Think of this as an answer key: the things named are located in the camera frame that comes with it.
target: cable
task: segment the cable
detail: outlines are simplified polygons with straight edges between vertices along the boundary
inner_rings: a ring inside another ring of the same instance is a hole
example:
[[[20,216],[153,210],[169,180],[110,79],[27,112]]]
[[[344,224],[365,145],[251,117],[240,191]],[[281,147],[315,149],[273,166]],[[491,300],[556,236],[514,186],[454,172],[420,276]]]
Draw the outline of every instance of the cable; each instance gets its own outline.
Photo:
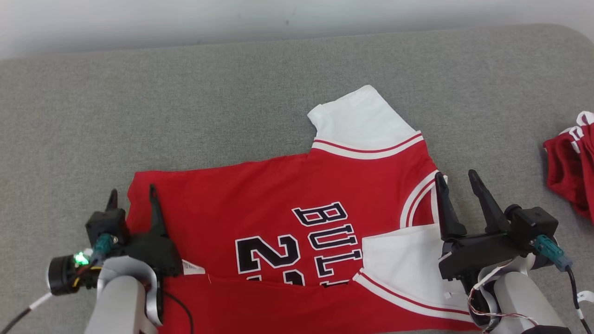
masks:
[[[39,305],[45,303],[51,296],[52,293],[48,292],[47,294],[43,295],[43,297],[39,298],[34,303],[29,305],[29,307],[27,307],[24,311],[22,311],[16,317],[14,317],[14,319],[12,319],[8,323],[8,325],[6,325],[4,329],[2,329],[2,332],[0,332],[0,334],[7,334],[8,331],[11,330],[14,327],[14,325],[16,325],[22,318],[24,318],[27,314],[31,313],[31,311],[33,311],[34,309],[38,308]]]
[[[504,313],[488,313],[488,312],[481,312],[477,309],[475,309],[475,307],[472,305],[472,294],[479,289],[482,285],[484,285],[488,280],[490,280],[493,276],[495,276],[495,274],[497,274],[499,272],[499,270],[501,270],[502,268],[507,267],[513,260],[510,260],[508,262],[503,263],[500,266],[495,267],[495,269],[493,269],[490,273],[488,273],[483,279],[481,279],[479,282],[477,282],[472,289],[470,289],[470,292],[468,293],[468,309],[474,313],[474,314],[478,314],[480,316],[489,316],[489,317],[515,317],[515,318],[523,318],[523,319],[528,319],[532,324],[534,324],[534,326],[538,326],[538,323],[536,322],[536,320],[534,318],[531,317],[527,317],[524,314],[519,314],[519,313],[510,313],[510,314],[504,314]]]
[[[86,273],[86,271],[91,270],[92,268],[97,268],[95,267],[97,261],[98,259],[94,259],[93,261],[91,261],[91,263],[87,264],[86,266],[80,267],[76,274],[68,280],[67,285],[72,285],[73,287],[75,287],[78,284],[78,281],[80,280],[80,276],[82,274]]]
[[[91,267],[89,270],[101,270],[102,267]],[[76,288],[76,286],[78,285],[78,281],[80,281],[80,275],[76,277],[76,279],[74,280],[74,283],[72,283],[72,287]]]
[[[588,323],[586,323],[586,319],[584,319],[584,314],[580,309],[580,303],[577,301],[577,286],[576,286],[576,277],[573,276],[573,271],[571,270],[570,266],[565,267],[567,274],[569,275],[569,280],[571,281],[571,293],[573,294],[573,305],[576,307],[577,316],[580,318],[582,325],[586,329],[587,334],[592,334]]]
[[[186,307],[186,305],[184,305],[179,299],[175,298],[174,295],[168,293],[167,291],[163,291],[163,294],[165,294],[167,297],[173,299],[174,302],[178,303],[179,306],[181,306],[184,311],[186,311],[186,314],[188,315],[188,319],[189,319],[189,333],[190,334],[194,334],[194,319],[192,318],[192,314],[189,312],[189,309]]]

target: white wall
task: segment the white wall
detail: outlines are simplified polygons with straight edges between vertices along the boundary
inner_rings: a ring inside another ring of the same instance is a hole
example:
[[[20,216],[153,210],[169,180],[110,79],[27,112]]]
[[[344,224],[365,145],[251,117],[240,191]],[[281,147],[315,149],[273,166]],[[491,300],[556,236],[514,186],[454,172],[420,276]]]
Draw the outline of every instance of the white wall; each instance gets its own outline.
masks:
[[[594,40],[594,0],[0,0],[0,59],[519,23]]]

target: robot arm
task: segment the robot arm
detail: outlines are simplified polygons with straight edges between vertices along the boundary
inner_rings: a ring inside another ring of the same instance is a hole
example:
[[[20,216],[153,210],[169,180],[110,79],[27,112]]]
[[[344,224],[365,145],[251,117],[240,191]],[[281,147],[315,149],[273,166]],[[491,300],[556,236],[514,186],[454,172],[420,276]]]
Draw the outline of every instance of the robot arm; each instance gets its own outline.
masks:
[[[528,270],[555,264],[560,271],[570,273],[574,286],[571,260],[551,241],[558,221],[540,207],[522,209],[513,204],[504,213],[476,171],[470,170],[469,178],[485,216],[485,233],[481,235],[466,235],[466,227],[451,205],[444,177],[439,172],[435,175],[444,241],[441,277],[462,283],[470,316],[486,333],[570,333],[527,275]]]
[[[180,275],[182,260],[169,239],[157,191],[152,185],[149,196],[150,231],[130,234],[125,211],[118,208],[117,191],[113,190],[106,210],[93,213],[85,224],[93,246],[90,258],[65,256],[50,263],[48,286],[53,295],[74,293],[81,286],[97,288],[97,302],[85,334],[156,334],[156,327],[162,326],[162,279]],[[110,244],[100,246],[102,240],[109,240]],[[87,270],[73,284],[81,265],[94,261],[100,270]]]

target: connector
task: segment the connector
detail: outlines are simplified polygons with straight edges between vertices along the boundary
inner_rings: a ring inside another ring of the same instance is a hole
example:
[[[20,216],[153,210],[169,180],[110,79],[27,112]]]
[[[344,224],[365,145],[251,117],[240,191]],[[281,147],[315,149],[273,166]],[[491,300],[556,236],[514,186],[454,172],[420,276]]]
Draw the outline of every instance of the connector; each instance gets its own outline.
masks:
[[[549,258],[560,272],[565,272],[566,267],[573,264],[573,261],[565,256],[565,252],[544,234],[536,237],[533,246],[539,253]]]
[[[101,263],[104,261],[107,254],[110,252],[114,243],[116,242],[116,238],[110,234],[101,234],[101,236],[95,242],[95,246],[93,247],[93,255],[91,256],[90,261],[95,263]]]

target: printed number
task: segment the printed number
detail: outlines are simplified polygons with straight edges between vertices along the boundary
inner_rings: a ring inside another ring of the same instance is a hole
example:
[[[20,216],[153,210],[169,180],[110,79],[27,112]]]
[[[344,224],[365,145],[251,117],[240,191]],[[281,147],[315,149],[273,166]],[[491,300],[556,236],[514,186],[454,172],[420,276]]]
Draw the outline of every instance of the printed number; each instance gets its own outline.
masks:
[[[301,255],[297,239],[287,234],[279,236],[278,242],[279,247],[284,249],[284,255],[281,255],[260,237],[235,240],[238,272],[243,274],[260,271],[260,258],[264,259],[272,268],[292,266],[299,261]]]
[[[283,272],[285,283],[305,286],[305,277],[297,269],[287,270]]]
[[[335,286],[335,285],[340,285],[340,284],[348,284],[349,280],[345,279],[343,281],[336,281],[336,282],[330,282],[330,281],[324,281],[324,282],[320,282],[320,285],[328,288],[329,286]]]

